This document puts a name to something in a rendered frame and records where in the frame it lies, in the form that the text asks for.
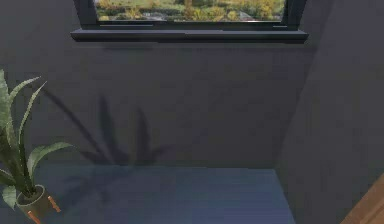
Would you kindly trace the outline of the dark framed window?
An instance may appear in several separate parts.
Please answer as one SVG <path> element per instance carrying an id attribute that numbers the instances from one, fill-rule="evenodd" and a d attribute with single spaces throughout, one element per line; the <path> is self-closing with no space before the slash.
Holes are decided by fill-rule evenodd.
<path id="1" fill-rule="evenodd" d="M 303 43 L 307 0 L 73 0 L 78 42 Z"/>

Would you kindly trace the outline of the green house plant in pot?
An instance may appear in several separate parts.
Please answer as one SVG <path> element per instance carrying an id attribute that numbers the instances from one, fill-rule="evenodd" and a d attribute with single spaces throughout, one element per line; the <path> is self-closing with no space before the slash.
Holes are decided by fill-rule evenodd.
<path id="1" fill-rule="evenodd" d="M 35 169 L 47 154 L 71 147 L 71 144 L 57 142 L 42 145 L 26 155 L 25 126 L 34 101 L 44 84 L 32 94 L 18 133 L 15 133 L 11 108 L 18 93 L 35 80 L 37 77 L 25 80 L 9 91 L 4 70 L 0 69 L 0 162 L 5 167 L 5 169 L 0 168 L 0 185 L 4 186 L 1 192 L 3 201 L 11 209 L 18 207 L 34 224 L 43 224 L 41 219 L 51 209 L 56 212 L 60 212 L 61 209 L 46 187 L 35 183 Z"/>

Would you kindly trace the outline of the brown wooden furniture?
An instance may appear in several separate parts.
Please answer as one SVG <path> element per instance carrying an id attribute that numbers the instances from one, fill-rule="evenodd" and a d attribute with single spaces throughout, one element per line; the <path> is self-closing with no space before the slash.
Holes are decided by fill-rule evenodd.
<path id="1" fill-rule="evenodd" d="M 384 224 L 384 173 L 340 224 Z"/>

